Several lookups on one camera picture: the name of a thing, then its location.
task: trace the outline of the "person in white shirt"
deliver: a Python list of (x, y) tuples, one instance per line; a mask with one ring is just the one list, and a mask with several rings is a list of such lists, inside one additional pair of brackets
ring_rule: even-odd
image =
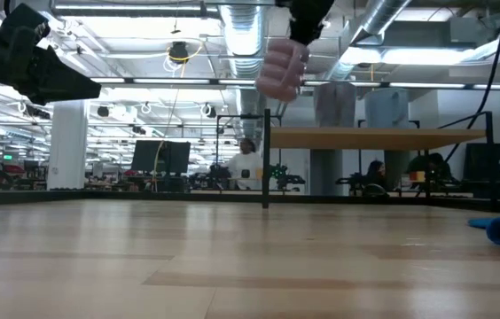
[(240, 153), (236, 154), (225, 166), (232, 178), (237, 179), (237, 186), (244, 191), (258, 191), (262, 181), (258, 180), (258, 170), (262, 168), (262, 158), (256, 153), (256, 145), (251, 139), (240, 141)]

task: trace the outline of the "ceiling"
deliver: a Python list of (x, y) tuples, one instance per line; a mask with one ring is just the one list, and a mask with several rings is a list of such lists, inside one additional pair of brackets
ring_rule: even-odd
[[(51, 19), (51, 34), (39, 45), (52, 46), (61, 59), (89, 77), (232, 77), (223, 37), (223, 24), (217, 19), (199, 18), (131, 18), (112, 17), (55, 17), (48, 13), (45, 1), (24, 1)], [(72, 0), (72, 4), (106, 4), (110, 1)], [(118, 4), (174, 3), (174, 1), (125, 1)], [(490, 1), (487, 9), (484, 1), (413, 1), (397, 20), (446, 21), (454, 16), (478, 19), (500, 11), (500, 1)], [(318, 77), (326, 72), (340, 57), (339, 37), (346, 21), (363, 14), (366, 1), (337, 0), (326, 19), (321, 38), (310, 45), (311, 59), (307, 77)], [(269, 7), (267, 34), (271, 38), (288, 35), (290, 14), (287, 9)], [(190, 54), (197, 53), (184, 66), (168, 61), (168, 48), (173, 42), (186, 42)], [(474, 66), (403, 66), (376, 63), (357, 66), (352, 76), (364, 81), (453, 81), (458, 67), (464, 67), (467, 81), (485, 82), (484, 69), (488, 60)], [(28, 158), (47, 160), (51, 140), (51, 121), (27, 116), (27, 106), (33, 106), (54, 116), (53, 105), (31, 105), (14, 89), (0, 86), (0, 151), (5, 145), (16, 149), (39, 151), (25, 154)], [(112, 161), (128, 165), (133, 153), (134, 138), (189, 138), (197, 141), (198, 156), (193, 161), (205, 165), (213, 160), (215, 152), (216, 119), (209, 119), (201, 108), (213, 106), (218, 114), (238, 114), (234, 89), (103, 89), (99, 99), (90, 101), (89, 161)], [(98, 116), (99, 107), (111, 110), (109, 117)], [(312, 105), (288, 108), (286, 115), (308, 125), (313, 121)], [(134, 122), (144, 127), (145, 135), (132, 131), (128, 125)], [(236, 153), (236, 140), (241, 137), (237, 121), (226, 128), (221, 154), (224, 160)], [(147, 128), (145, 125), (157, 126)], [(118, 138), (126, 138), (126, 145), (118, 145)]]

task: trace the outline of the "wooden floor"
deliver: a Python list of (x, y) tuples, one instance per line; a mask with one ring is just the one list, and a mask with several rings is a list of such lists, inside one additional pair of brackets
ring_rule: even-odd
[(86, 200), (0, 206), (0, 319), (500, 319), (485, 213)]

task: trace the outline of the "shelf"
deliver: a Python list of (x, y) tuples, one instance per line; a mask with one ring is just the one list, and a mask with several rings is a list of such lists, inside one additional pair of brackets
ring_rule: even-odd
[(485, 136), (483, 129), (271, 128), (271, 148), (416, 151)]

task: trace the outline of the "seated person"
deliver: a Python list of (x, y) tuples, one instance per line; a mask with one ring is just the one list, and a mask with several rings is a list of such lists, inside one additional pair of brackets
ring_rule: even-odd
[(429, 154), (429, 159), (426, 159), (424, 155), (418, 155), (415, 159), (411, 160), (407, 173), (425, 172), (427, 166), (429, 166), (431, 177), (434, 180), (451, 181), (453, 179), (451, 176), (451, 167), (440, 153)]
[(256, 153), (256, 145), (251, 139), (240, 142), (240, 153), (224, 164), (232, 178), (237, 179), (237, 188), (244, 191), (262, 189), (262, 181), (258, 180), (257, 171), (262, 168), (262, 158)]
[(377, 184), (387, 190), (386, 166), (379, 160), (374, 160), (368, 166), (368, 172), (364, 177), (364, 184)]

